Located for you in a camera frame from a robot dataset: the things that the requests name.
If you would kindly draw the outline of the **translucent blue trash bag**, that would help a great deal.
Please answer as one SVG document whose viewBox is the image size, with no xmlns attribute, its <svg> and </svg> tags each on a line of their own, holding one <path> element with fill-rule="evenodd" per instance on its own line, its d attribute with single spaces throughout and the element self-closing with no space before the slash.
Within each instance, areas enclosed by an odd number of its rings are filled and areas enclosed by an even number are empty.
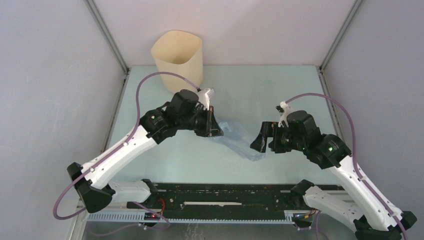
<svg viewBox="0 0 424 240">
<path fill-rule="evenodd" d="M 266 153 L 260 153 L 250 148 L 254 137 L 243 127 L 240 122 L 233 120 L 217 119 L 217 123 L 223 131 L 223 136 L 209 138 L 213 143 L 225 146 L 239 157 L 256 162 L 267 157 Z"/>
</svg>

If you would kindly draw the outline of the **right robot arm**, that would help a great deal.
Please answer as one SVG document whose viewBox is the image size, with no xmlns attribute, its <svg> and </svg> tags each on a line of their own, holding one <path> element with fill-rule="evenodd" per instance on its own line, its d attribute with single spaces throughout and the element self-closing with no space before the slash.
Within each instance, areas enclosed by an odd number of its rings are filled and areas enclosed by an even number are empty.
<svg viewBox="0 0 424 240">
<path fill-rule="evenodd" d="M 315 208 L 351 229 L 358 240 L 400 240 L 417 217 L 401 211 L 385 196 L 376 197 L 375 185 L 354 167 L 351 150 L 334 134 L 323 134 L 312 115 L 304 110 L 285 111 L 280 122 L 264 121 L 250 148 L 260 153 L 267 148 L 276 154 L 300 151 L 322 170 L 333 174 L 353 199 L 347 203 L 302 180 L 291 189 L 291 204 L 297 209 Z"/>
</svg>

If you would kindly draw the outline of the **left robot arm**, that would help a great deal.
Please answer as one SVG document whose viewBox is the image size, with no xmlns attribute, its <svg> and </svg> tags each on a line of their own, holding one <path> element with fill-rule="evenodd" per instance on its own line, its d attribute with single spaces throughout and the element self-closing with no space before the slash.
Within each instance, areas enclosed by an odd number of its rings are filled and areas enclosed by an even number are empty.
<svg viewBox="0 0 424 240">
<path fill-rule="evenodd" d="M 210 99 L 215 91 L 205 88 L 198 92 L 187 89 L 175 93 L 171 101 L 147 111 L 135 127 L 119 142 L 95 159 L 67 167 L 74 189 L 85 209 L 96 213 L 111 203 L 137 202 L 153 208 L 158 194 L 148 179 L 116 182 L 112 178 L 136 157 L 176 135 L 179 130 L 193 131 L 196 136 L 221 137 L 214 107 Z"/>
</svg>

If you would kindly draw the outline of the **cream plastic trash bin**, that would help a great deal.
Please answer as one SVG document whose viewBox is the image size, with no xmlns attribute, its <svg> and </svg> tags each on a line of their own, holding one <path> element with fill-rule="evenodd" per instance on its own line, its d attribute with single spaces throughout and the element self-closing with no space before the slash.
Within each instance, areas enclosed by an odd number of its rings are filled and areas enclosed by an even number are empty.
<svg viewBox="0 0 424 240">
<path fill-rule="evenodd" d="M 203 41 L 200 37 L 180 30 L 171 30 L 161 36 L 150 53 L 159 72 L 180 75 L 190 81 L 168 74 L 161 78 L 165 88 L 176 93 L 182 89 L 197 91 L 203 82 Z"/>
</svg>

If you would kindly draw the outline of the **small electronics board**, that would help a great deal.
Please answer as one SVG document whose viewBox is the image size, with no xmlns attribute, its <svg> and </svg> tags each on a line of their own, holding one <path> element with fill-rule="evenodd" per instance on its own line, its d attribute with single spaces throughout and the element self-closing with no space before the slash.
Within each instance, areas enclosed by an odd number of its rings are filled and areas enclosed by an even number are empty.
<svg viewBox="0 0 424 240">
<path fill-rule="evenodd" d="M 161 216 L 158 213 L 152 213 L 152 212 L 145 212 L 144 213 L 144 217 L 143 217 L 144 221 L 160 221 L 161 220 Z"/>
</svg>

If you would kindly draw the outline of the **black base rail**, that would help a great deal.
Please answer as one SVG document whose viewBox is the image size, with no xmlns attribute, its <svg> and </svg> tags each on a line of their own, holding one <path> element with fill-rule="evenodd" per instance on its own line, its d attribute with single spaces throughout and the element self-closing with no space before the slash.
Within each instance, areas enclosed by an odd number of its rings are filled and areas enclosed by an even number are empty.
<svg viewBox="0 0 424 240">
<path fill-rule="evenodd" d="M 260 206 L 275 210 L 309 210 L 292 192 L 294 184 L 148 183 L 151 195 L 141 204 L 151 210 L 175 210 L 183 205 Z"/>
</svg>

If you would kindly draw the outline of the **left aluminium frame post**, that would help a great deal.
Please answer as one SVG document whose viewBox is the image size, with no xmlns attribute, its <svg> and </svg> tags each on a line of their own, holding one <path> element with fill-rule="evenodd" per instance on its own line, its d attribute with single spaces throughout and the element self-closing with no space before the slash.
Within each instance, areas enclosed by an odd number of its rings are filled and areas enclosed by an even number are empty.
<svg viewBox="0 0 424 240">
<path fill-rule="evenodd" d="M 102 16 L 102 13 L 96 4 L 94 0 L 84 0 L 85 5 L 87 6 L 87 9 L 89 10 L 90 14 L 93 17 L 94 22 L 96 23 L 100 33 L 102 34 L 103 38 L 105 39 L 106 44 L 108 45 L 109 49 L 111 50 L 112 54 L 114 55 L 115 59 L 117 60 L 120 68 L 122 71 L 127 75 L 130 71 L 130 68 L 128 67 L 126 61 L 124 60 L 124 57 L 119 50 L 119 47 L 109 30 L 107 23 Z"/>
</svg>

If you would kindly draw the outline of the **aluminium frame post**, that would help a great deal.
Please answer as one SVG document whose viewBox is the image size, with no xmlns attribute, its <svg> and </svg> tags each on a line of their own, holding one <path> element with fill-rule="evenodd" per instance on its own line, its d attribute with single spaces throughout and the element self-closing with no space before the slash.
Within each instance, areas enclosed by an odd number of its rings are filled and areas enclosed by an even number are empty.
<svg viewBox="0 0 424 240">
<path fill-rule="evenodd" d="M 130 71 L 130 68 L 128 67 L 126 61 L 124 60 L 124 57 L 119 50 L 119 47 L 109 30 L 107 23 L 102 16 L 102 13 L 96 4 L 94 0 L 84 0 L 85 5 L 87 6 L 87 9 L 89 10 L 90 14 L 93 17 L 94 22 L 96 23 L 100 33 L 102 34 L 103 38 L 105 39 L 106 44 L 108 45 L 109 49 L 111 50 L 112 54 L 114 55 L 115 59 L 117 60 L 120 68 L 122 71 L 127 75 Z"/>
<path fill-rule="evenodd" d="M 336 53 L 340 43 L 342 42 L 344 36 L 348 32 L 351 24 L 354 22 L 355 17 L 357 16 L 358 12 L 360 11 L 362 5 L 365 3 L 365 0 L 355 0 L 344 19 L 339 31 L 337 32 L 329 50 L 327 51 L 323 61 L 321 62 L 319 69 L 323 73 L 326 68 L 328 67 L 330 61 L 332 60 L 334 54 Z"/>
</svg>

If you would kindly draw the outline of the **right aluminium frame post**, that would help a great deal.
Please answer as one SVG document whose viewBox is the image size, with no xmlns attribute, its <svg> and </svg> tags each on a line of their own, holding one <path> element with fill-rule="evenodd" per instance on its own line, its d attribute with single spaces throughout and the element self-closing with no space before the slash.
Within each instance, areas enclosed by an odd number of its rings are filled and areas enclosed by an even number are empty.
<svg viewBox="0 0 424 240">
<path fill-rule="evenodd" d="M 357 16 L 358 12 L 360 11 L 362 5 L 365 3 L 365 0 L 355 0 L 344 19 L 339 31 L 337 32 L 329 50 L 327 51 L 323 61 L 321 62 L 319 69 L 323 73 L 326 68 L 328 67 L 330 61 L 332 60 L 334 54 L 336 53 L 340 43 L 342 42 L 344 36 L 348 32 L 351 24 L 354 22 L 355 17 Z"/>
</svg>

